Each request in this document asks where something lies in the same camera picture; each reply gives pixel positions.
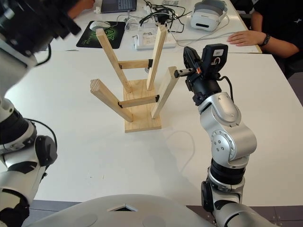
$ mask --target person's hand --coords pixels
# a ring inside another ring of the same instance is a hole
[[[260,45],[263,43],[266,34],[256,31],[242,31],[236,32],[228,37],[227,41],[230,44],[236,44],[236,46],[251,46]]]
[[[80,0],[78,4],[82,10],[93,8],[95,0]]]
[[[68,15],[74,19],[76,18],[83,10],[93,8],[95,0],[80,0],[78,3],[71,8],[68,12]]]

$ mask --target laptop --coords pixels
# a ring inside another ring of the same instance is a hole
[[[137,0],[103,0],[101,6],[102,13],[116,13],[136,11]]]

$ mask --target black shirt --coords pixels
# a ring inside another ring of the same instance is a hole
[[[254,8],[263,16],[264,33],[303,50],[303,0],[259,0]]]

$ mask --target desk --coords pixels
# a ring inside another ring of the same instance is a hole
[[[144,52],[124,58],[123,51],[116,54],[120,60],[146,57]],[[184,68],[182,54],[163,53],[157,88],[170,66],[166,62]],[[128,79],[147,77],[144,69],[125,74]],[[221,75],[230,78],[242,119],[258,140],[245,174],[243,203],[302,205],[303,108],[275,60],[271,55],[231,53]],[[125,134],[123,119],[90,93],[89,82],[95,78],[122,99],[122,86],[102,51],[53,52],[48,64],[33,69],[7,93],[24,117],[41,120],[57,135],[59,157],[36,199],[86,201],[144,193],[201,205],[200,184],[210,165],[211,143],[185,79],[178,81],[160,114],[162,130]],[[229,91],[226,82],[220,85]],[[37,127],[39,134],[50,135]]]
[[[152,1],[156,4],[160,4],[162,0],[154,0]],[[193,9],[194,4],[198,2],[197,0],[179,0],[179,5],[185,7],[187,10],[186,12],[189,12]],[[218,32],[214,33],[212,36],[218,36],[222,35],[225,33],[230,33],[230,32],[237,32],[237,31],[243,31],[247,30],[245,25],[243,24],[238,12],[235,10],[233,7],[232,3],[230,0],[225,0],[228,8],[227,15],[230,18],[229,24],[224,27],[223,29],[218,30]],[[144,17],[146,16],[146,11],[143,9],[144,6],[144,1],[143,0],[138,0],[138,5],[137,5],[137,11],[136,12],[131,12],[131,15],[133,16],[138,16],[138,17]],[[176,13],[181,14],[181,10],[176,10]],[[77,36],[69,35],[64,41],[61,39],[58,40],[53,40],[51,45],[52,45],[52,50],[54,51],[66,51],[66,50],[79,50],[79,51],[99,51],[99,49],[95,48],[79,48],[76,47],[77,42],[79,41],[80,37],[82,36],[83,31],[87,27],[88,23],[92,20],[107,20],[107,21],[116,21],[117,17],[121,14],[127,14],[127,13],[107,13],[107,14],[95,14],[93,13],[93,10],[86,10],[83,13],[81,13],[76,19],[75,22],[81,27],[82,32],[80,32]],[[183,39],[198,39],[204,35],[209,34],[209,32],[200,30],[200,29],[193,29],[190,26],[190,15],[181,18],[182,23],[185,24],[185,29],[184,32],[181,34],[175,34],[175,37],[178,40],[183,40]],[[227,18],[224,18],[221,24],[219,25],[218,28],[224,26],[227,23]],[[174,22],[173,28],[178,29],[179,22]],[[156,33],[156,29],[145,29],[145,31],[149,31],[152,33]],[[134,48],[134,38],[133,36],[137,35],[137,29],[136,27],[133,27],[130,31],[126,31],[124,33],[124,37],[121,42],[120,49],[125,50],[125,51],[132,51],[132,52],[137,52]],[[198,41],[192,43],[191,47],[197,49],[198,52],[202,52],[202,49],[207,45],[207,44],[214,44],[214,43],[223,43],[223,44],[228,44],[229,46],[229,52],[233,53],[261,53],[260,48],[256,46],[246,46],[246,47],[238,47],[235,45],[231,45],[227,40],[227,36],[223,36],[221,38],[217,39],[211,39],[211,40],[204,40],[204,41]],[[173,49],[164,49],[164,52],[183,52],[183,47],[177,46],[176,48]]]

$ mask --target person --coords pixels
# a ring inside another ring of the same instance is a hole
[[[93,8],[95,0],[79,0],[68,12],[71,19],[75,19],[83,10]]]
[[[251,29],[228,37],[237,46],[259,45],[279,59],[303,53],[303,0],[259,0]]]

